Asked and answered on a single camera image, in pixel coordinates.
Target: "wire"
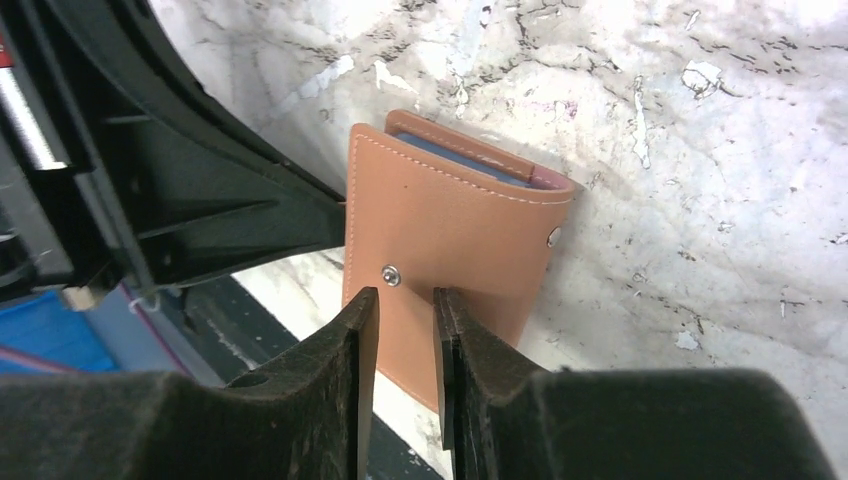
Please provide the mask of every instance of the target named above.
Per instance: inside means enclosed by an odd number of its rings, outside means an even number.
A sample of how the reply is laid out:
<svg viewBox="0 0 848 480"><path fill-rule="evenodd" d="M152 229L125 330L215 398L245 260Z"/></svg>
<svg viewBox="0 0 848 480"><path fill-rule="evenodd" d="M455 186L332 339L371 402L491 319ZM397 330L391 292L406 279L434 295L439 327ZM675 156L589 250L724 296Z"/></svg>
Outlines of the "wire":
<svg viewBox="0 0 848 480"><path fill-rule="evenodd" d="M47 360L46 358L33 355L12 347L0 345L0 360L14 363L15 365L31 368L44 373L81 373L82 370L63 365L61 363Z"/></svg>
<svg viewBox="0 0 848 480"><path fill-rule="evenodd" d="M149 330L150 333L153 335L153 338L156 340L156 343L159 345L159 348L161 348L165 352L174 367L176 367L176 369L183 375L189 378L193 378L191 371L189 371L189 369L185 366L183 361L180 359L179 355L174 352L174 349L171 348L170 345L168 345L168 342L165 341L165 338L162 337L162 334L159 333L159 330L156 329L156 326L153 325L153 321L150 319L150 316L147 315L147 312L144 310L144 308L140 308L140 299L134 298L133 294L130 292L130 289L127 288L127 286L124 285L123 282L118 284L118 288L127 298L130 310L135 313L139 320L141 320L141 323L143 323L144 326L147 327L147 330Z"/></svg>

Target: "wallet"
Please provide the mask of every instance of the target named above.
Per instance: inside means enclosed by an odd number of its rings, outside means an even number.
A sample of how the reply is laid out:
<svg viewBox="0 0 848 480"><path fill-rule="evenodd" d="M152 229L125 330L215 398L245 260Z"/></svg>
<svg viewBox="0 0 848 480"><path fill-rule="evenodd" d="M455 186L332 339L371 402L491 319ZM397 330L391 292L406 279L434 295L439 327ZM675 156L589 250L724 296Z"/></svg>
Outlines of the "wallet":
<svg viewBox="0 0 848 480"><path fill-rule="evenodd" d="M411 112L350 132L343 302L377 287L377 368L438 409L433 289L518 343L575 186L564 175Z"/></svg>

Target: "metal rivet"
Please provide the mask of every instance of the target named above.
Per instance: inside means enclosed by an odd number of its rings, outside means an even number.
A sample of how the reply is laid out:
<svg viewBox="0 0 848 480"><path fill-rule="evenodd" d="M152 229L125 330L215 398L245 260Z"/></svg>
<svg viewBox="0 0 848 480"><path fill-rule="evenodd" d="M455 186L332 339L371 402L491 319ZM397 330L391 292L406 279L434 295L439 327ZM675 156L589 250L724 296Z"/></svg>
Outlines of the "metal rivet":
<svg viewBox="0 0 848 480"><path fill-rule="evenodd" d="M550 235L548 235L548 247L553 248L556 245L556 242L559 241L559 237L562 235L562 229L557 227L555 228Z"/></svg>
<svg viewBox="0 0 848 480"><path fill-rule="evenodd" d="M397 287L400 285L400 272L394 265L386 265L383 267L383 281L386 282L386 285L390 287Z"/></svg>

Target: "wallet flap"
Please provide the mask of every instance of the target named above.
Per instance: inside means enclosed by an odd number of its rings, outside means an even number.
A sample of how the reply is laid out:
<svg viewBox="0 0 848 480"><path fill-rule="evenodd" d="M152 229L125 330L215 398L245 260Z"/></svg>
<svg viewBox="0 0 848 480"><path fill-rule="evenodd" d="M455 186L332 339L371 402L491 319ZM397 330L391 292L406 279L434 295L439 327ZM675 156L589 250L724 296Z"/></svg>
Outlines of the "wallet flap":
<svg viewBox="0 0 848 480"><path fill-rule="evenodd" d="M444 133L437 132L456 143ZM463 145L471 154L462 153L523 168L528 179L539 168ZM459 289L481 323L515 345L573 186L555 172L551 183L566 188L511 185L363 124L351 130L349 155L344 301L363 286L379 289L378 368L435 410L433 288Z"/></svg>

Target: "leather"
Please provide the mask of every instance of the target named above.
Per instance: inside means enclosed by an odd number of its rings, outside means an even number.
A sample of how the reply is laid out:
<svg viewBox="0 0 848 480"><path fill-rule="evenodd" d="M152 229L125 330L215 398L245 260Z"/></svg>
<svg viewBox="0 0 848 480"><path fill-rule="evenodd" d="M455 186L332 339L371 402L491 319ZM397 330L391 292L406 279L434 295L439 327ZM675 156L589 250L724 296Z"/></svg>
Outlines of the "leather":
<svg viewBox="0 0 848 480"><path fill-rule="evenodd" d="M500 182L392 136L399 132L539 188ZM574 184L403 110L389 113L385 133L354 125L348 165L343 302L365 286L379 289L377 368L436 411L434 287L457 288L475 317L515 346L550 259L548 237L565 220ZM398 286L383 280L385 265L400 272Z"/></svg>

